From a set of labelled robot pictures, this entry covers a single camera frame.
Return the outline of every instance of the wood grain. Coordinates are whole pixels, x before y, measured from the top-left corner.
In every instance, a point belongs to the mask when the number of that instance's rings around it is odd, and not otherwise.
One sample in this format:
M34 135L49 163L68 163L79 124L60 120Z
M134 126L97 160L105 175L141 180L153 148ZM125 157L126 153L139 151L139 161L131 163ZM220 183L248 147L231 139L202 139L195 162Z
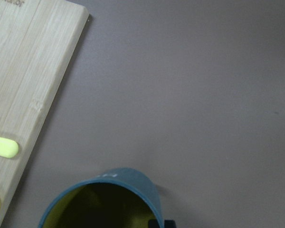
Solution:
M0 157L0 224L87 17L64 0L0 0L0 137L20 147Z

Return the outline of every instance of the mug rim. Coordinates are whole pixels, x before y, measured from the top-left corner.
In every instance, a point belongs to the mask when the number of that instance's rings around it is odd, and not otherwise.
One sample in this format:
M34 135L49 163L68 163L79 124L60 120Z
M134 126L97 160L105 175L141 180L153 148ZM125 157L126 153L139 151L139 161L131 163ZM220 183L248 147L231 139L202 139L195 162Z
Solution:
M120 180L112 180L112 179L101 179L101 178L94 178L94 179L90 179L90 180L84 180L82 182L79 182L71 187L69 187L68 189L64 190L62 193L60 193L51 203L50 205L47 207L46 211L44 212L40 223L38 225L38 228L42 228L48 215L50 214L51 210L54 208L54 206L64 197L66 196L68 193L70 193L71 191L78 189L80 187L83 187L85 185L89 185L89 184L97 184L97 183L107 183L107 184L113 184L113 185L117 185L120 187L123 187L125 189L130 190L131 192L133 192L134 194L136 194L138 197L140 197L147 205L148 207L151 209L152 213L154 214L154 216L156 217L156 220L159 224L160 228L164 228L163 225L163 220L162 220L162 216L159 214L159 212L157 211L156 207L154 206L154 204L148 199L148 197L141 191L139 191L137 188L131 186L130 184L127 184L123 181Z

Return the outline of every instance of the mug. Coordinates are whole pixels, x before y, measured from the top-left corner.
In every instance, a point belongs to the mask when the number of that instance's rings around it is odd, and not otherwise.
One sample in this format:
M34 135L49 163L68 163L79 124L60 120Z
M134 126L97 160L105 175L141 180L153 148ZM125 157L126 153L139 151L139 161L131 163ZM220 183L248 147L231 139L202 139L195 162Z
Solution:
M154 219L164 228L155 185L135 169L117 168L62 192L38 228L148 228Z

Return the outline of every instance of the wooden cutting board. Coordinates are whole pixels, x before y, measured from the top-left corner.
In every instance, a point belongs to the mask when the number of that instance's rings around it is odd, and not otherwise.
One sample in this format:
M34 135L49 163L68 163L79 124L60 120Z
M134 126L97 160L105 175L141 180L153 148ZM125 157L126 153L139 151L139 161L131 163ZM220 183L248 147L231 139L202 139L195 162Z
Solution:
M0 0L0 137L20 148L0 157L0 224L87 17L64 0Z

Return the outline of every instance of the yellow object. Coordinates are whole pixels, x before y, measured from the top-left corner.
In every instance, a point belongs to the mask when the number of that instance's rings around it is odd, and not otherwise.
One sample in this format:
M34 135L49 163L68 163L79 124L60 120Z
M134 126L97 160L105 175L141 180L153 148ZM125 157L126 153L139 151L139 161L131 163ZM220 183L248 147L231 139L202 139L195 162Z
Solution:
M0 156L5 158L12 158L14 157L19 151L18 144L11 140L0 138Z

